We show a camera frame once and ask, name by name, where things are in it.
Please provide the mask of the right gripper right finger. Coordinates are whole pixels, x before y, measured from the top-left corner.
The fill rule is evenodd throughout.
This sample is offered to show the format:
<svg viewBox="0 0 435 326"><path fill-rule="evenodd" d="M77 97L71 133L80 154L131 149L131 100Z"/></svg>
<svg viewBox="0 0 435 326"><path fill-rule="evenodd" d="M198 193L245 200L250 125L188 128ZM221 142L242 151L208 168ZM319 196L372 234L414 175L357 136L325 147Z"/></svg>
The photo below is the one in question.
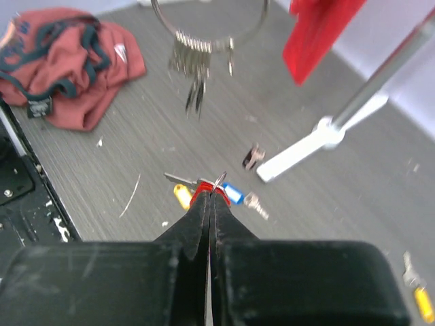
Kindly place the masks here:
<svg viewBox="0 0 435 326"><path fill-rule="evenodd" d="M211 195L209 233L212 248L218 248L225 240L258 240L258 237L232 214L221 194Z"/></svg>

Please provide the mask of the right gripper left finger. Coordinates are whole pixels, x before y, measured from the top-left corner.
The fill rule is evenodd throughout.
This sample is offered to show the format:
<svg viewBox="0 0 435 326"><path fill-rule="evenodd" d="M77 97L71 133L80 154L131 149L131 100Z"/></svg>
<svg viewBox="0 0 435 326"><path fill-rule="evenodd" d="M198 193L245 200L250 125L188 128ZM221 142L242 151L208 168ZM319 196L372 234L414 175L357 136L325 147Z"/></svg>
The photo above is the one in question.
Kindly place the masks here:
<svg viewBox="0 0 435 326"><path fill-rule="evenodd" d="M176 242L193 261L204 257L209 246L209 193L201 192L186 214L154 242Z"/></svg>

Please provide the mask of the small key red tag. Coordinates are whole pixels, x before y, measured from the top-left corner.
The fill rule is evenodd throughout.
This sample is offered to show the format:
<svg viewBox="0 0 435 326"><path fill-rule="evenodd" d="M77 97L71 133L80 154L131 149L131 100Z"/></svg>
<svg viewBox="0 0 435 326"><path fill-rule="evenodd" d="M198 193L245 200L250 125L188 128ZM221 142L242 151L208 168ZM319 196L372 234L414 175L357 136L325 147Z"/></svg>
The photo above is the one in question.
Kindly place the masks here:
<svg viewBox="0 0 435 326"><path fill-rule="evenodd" d="M214 182L208 181L204 178L199 178L196 181L189 181L187 179L183 179L181 177L177 177L175 175L164 173L164 176L171 182L178 185L184 186L186 189L192 190L193 194L191 195L190 202L186 207L188 210L195 202L196 198L201 192L207 192L209 195L213 193L220 194L223 196L223 199L228 207L231 207L230 199L223 188L222 184L224 179L226 178L227 172L224 171Z"/></svg>

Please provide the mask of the silver key black head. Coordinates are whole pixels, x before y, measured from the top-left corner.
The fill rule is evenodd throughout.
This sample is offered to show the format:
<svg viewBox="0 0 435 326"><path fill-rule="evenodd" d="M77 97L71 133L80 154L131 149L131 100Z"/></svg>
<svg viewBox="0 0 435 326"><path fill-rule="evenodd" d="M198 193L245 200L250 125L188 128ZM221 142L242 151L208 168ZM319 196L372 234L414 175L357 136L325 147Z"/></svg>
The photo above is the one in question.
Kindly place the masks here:
<svg viewBox="0 0 435 326"><path fill-rule="evenodd" d="M262 161L264 157L265 151L259 146L258 143L255 143L243 159L243 168L245 170L251 170L258 162Z"/></svg>

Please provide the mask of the wire keyring with keys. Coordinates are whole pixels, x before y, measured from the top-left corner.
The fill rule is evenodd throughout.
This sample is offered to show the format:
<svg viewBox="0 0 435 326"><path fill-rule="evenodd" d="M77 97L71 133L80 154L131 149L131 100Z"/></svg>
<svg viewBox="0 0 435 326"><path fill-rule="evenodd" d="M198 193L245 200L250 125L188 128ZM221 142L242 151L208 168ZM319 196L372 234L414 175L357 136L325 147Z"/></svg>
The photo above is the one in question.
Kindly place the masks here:
<svg viewBox="0 0 435 326"><path fill-rule="evenodd" d="M259 32L266 20L270 1L263 1L260 19L253 28L236 37L229 35L216 40L199 39L181 29L176 29L162 15L159 2L152 1L151 4L159 21L174 36L169 68L192 80L185 105L186 115L194 110L195 114L200 116L212 55L226 53L228 55L228 73L232 75L234 70L234 47L245 44Z"/></svg>

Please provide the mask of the key with orange tag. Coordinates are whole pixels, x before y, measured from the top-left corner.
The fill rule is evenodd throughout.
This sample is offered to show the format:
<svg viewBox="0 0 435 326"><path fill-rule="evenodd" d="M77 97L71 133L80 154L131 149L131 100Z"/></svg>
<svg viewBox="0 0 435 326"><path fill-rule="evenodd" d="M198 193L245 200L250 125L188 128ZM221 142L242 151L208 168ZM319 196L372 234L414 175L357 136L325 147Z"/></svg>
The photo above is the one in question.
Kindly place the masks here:
<svg viewBox="0 0 435 326"><path fill-rule="evenodd" d="M421 318L428 324L434 322L434 305L423 279L415 271L411 262L411 254L408 251L403 253L404 273L402 275L404 284L413 291L414 300Z"/></svg>

